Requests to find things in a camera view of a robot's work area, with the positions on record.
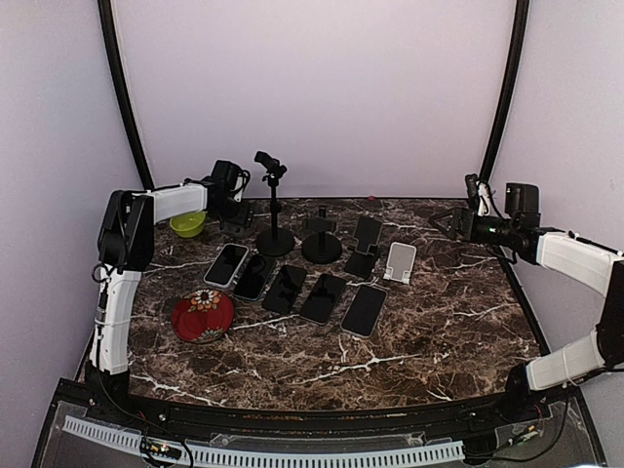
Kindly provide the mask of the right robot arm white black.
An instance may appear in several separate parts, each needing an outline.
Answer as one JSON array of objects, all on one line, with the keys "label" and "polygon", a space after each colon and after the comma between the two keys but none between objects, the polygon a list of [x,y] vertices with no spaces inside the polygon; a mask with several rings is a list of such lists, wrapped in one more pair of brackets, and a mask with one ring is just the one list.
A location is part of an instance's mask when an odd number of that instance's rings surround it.
[{"label": "right robot arm white black", "polygon": [[488,183],[476,175],[465,182],[467,205],[432,215],[433,227],[451,240],[504,248],[508,261],[559,274],[603,301],[599,321],[587,335],[511,370],[497,413],[517,423],[533,410],[534,394],[623,370],[623,253],[573,231],[543,226],[535,185],[507,183],[499,210]]}]

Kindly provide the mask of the white phone stand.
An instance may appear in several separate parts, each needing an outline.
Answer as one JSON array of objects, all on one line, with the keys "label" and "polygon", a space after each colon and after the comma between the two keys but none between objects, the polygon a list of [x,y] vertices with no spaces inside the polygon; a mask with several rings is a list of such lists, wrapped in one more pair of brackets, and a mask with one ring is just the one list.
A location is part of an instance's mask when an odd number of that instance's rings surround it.
[{"label": "white phone stand", "polygon": [[390,245],[383,279],[408,285],[416,254],[416,246],[393,242]]}]

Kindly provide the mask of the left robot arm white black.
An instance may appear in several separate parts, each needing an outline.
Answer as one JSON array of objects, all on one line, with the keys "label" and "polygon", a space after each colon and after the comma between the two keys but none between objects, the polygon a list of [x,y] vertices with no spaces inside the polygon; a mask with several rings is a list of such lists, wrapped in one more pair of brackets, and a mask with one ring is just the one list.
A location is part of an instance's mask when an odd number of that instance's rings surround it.
[{"label": "left robot arm white black", "polygon": [[128,337],[132,308],[142,273],[154,255],[154,226],[176,216],[200,214],[221,227],[245,230],[253,208],[243,194],[251,173],[218,160],[201,178],[154,190],[116,190],[108,201],[97,238],[99,283],[94,341],[87,378],[129,378]]}]

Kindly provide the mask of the white-cased smartphone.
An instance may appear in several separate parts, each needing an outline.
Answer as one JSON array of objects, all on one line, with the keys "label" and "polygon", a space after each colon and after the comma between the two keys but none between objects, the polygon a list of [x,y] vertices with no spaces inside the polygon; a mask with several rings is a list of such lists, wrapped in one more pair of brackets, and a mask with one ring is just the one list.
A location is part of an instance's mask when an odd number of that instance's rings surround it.
[{"label": "white-cased smartphone", "polygon": [[341,322],[341,328],[359,337],[370,337],[385,304],[387,292],[360,286]]}]

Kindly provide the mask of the large blue-edged smartphone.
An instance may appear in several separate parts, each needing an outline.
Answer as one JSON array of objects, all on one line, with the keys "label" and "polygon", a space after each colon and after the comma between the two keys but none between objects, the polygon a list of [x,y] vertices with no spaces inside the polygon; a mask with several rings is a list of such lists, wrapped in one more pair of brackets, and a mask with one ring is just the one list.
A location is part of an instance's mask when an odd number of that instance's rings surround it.
[{"label": "large blue-edged smartphone", "polygon": [[259,300],[275,264],[273,257],[254,254],[234,287],[234,296],[248,301]]}]

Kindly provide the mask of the short black round-base stand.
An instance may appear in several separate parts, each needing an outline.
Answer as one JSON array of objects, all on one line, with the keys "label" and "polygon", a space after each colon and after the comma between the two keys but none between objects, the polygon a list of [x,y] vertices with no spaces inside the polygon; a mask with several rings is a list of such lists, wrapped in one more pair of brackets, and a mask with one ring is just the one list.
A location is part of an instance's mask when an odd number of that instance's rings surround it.
[{"label": "short black round-base stand", "polygon": [[333,235],[337,225],[327,218],[328,207],[321,205],[315,217],[303,220],[304,230],[311,231],[301,244],[303,257],[314,264],[330,264],[340,259],[342,244]]}]

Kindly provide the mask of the tall black clamp phone stand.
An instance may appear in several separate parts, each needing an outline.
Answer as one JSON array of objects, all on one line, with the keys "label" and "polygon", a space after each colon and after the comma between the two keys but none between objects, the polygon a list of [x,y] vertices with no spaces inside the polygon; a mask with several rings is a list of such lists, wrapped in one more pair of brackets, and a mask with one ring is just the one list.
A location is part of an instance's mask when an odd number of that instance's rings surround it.
[{"label": "tall black clamp phone stand", "polygon": [[279,181],[288,170],[278,159],[264,151],[257,151],[254,161],[265,169],[262,180],[270,188],[270,227],[260,232],[255,239],[255,246],[260,254],[281,257],[290,253],[294,248],[294,237],[290,230],[278,224],[278,216],[282,205],[278,201],[277,187]]}]

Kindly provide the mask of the black smartphone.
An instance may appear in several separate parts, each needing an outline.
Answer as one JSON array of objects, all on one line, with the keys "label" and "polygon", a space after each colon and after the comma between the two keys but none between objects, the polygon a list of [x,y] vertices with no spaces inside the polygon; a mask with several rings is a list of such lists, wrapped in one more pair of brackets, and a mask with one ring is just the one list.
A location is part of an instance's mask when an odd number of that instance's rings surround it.
[{"label": "black smartphone", "polygon": [[280,315],[291,314],[306,276],[307,271],[304,268],[283,265],[262,300],[262,308]]},{"label": "black smartphone", "polygon": [[340,301],[346,280],[331,274],[321,274],[303,302],[298,316],[314,324],[324,326]]}]

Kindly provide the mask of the black folding phone stand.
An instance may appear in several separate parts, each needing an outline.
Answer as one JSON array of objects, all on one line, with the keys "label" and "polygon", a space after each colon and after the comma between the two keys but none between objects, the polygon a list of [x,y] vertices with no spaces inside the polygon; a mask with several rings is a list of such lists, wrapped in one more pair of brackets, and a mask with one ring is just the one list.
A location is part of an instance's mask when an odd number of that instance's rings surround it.
[{"label": "black folding phone stand", "polygon": [[353,238],[355,248],[347,260],[344,271],[362,279],[367,279],[380,256],[379,239],[383,223],[370,216],[360,216]]}]

